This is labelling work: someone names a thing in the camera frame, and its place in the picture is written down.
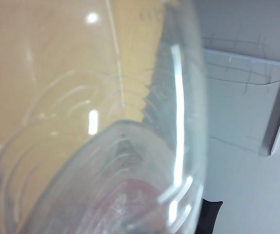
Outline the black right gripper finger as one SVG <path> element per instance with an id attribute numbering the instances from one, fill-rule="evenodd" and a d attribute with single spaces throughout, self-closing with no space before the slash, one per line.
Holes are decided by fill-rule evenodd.
<path id="1" fill-rule="evenodd" d="M 208 201 L 202 199 L 202 208 L 198 220 L 199 234 L 213 233 L 216 218 L 222 205 L 222 201 Z"/>

